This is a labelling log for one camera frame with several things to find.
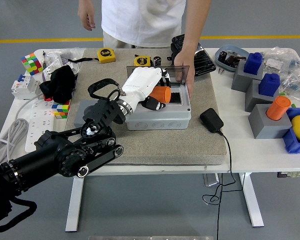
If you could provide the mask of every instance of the white table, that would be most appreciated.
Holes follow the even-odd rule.
[[[206,51],[214,60],[218,48],[207,48]],[[263,52],[263,48],[245,48],[250,53]],[[300,171],[300,154],[287,154],[283,139],[254,139],[248,116],[245,112],[245,93],[231,90],[233,72],[224,71],[218,74],[217,70],[210,73],[219,116],[224,122],[223,134],[227,137],[232,153],[232,172],[239,173],[241,181],[245,174],[244,196],[249,210],[251,223],[254,227],[264,225],[250,173],[258,172],[297,172]],[[300,102],[291,99],[300,107]],[[3,130],[7,129],[14,120],[15,113],[24,101],[14,100],[4,123]],[[27,119],[30,115],[31,103],[20,112],[19,117]],[[63,131],[66,125],[65,119],[54,121],[54,129]],[[26,152],[20,147],[12,155],[20,157]],[[225,161],[221,165],[207,166],[132,166],[132,165],[106,165],[96,170],[91,175],[145,175],[145,174],[208,174],[229,173],[230,162]],[[77,230],[83,179],[74,178],[70,207],[66,225],[67,232]]]

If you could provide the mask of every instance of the white t-shirt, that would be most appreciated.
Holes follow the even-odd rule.
[[[101,27],[110,36],[140,47],[169,47],[181,34],[186,0],[102,0]]]

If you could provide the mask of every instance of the human arm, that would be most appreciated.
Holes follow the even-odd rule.
[[[79,0],[78,16],[82,26],[88,31],[96,28],[95,25],[95,6],[92,0]]]
[[[194,90],[195,64],[194,55],[202,30],[209,14],[212,0],[188,0],[185,22],[185,34],[181,52],[175,57],[175,66],[189,66],[186,85],[190,99]]]

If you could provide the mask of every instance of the gray floor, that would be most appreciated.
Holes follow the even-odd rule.
[[[77,4],[77,0],[0,0],[0,40],[101,37],[100,27],[94,32],[81,27]],[[95,5],[98,26],[100,1]],[[300,35],[300,0],[214,0],[202,35]],[[300,56],[300,39],[203,40],[201,44],[205,48],[279,46],[295,49]],[[25,71],[20,57],[37,49],[101,46],[101,42],[0,44],[0,129],[13,101],[13,81]],[[300,178],[277,178],[276,173],[254,173],[251,178],[265,227],[251,226],[242,192],[225,193],[219,239],[300,240]],[[87,177],[78,232],[66,233],[71,187],[72,179],[53,177],[23,193],[22,198],[37,202],[38,209],[15,228],[0,233],[0,240],[216,237],[218,208],[202,201],[202,195],[214,188],[204,187],[201,174]]]

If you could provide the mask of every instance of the rubik's cube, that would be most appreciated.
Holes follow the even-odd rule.
[[[23,63],[23,66],[31,76],[40,73],[44,70],[34,53],[22,57],[21,62]]]
[[[52,107],[51,107],[54,116],[57,119],[66,119],[66,118],[68,118],[68,113],[69,113],[69,110],[70,110],[70,103],[71,103],[71,100],[67,101],[65,104],[54,102],[52,104]]]

